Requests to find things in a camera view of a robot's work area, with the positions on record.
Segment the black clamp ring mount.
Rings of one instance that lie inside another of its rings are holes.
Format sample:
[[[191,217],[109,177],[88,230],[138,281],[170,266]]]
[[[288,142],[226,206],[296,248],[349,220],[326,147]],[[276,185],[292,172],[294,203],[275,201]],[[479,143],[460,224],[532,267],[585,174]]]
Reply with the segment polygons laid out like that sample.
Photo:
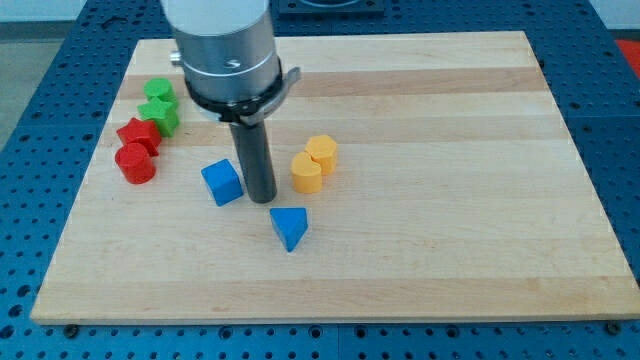
[[[189,81],[185,81],[185,85],[194,103],[203,111],[216,114],[218,121],[254,126],[264,121],[281,106],[290,88],[300,79],[301,69],[293,67],[285,75],[280,74],[263,93],[254,95],[248,100],[225,102],[205,98]]]

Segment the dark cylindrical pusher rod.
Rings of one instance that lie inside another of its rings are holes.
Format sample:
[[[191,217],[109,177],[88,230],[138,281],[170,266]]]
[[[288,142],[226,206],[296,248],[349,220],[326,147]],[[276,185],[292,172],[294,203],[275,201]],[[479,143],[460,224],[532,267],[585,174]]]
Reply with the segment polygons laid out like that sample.
[[[264,123],[232,123],[230,130],[250,199],[260,204],[271,202],[277,186]]]

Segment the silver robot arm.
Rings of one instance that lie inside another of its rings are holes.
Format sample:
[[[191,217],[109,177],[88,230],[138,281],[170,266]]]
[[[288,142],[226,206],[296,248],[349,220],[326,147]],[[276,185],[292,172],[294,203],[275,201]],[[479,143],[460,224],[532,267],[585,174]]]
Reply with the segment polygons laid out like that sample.
[[[198,107],[230,125],[250,199],[277,194],[265,119],[300,79],[282,69],[268,0],[162,0],[184,73]]]

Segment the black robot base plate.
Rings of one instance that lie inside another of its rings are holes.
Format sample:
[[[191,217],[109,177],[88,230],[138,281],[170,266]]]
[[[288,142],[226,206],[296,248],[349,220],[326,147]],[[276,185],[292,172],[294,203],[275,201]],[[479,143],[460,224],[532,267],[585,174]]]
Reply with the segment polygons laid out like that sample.
[[[383,14],[386,0],[273,0],[279,15]]]

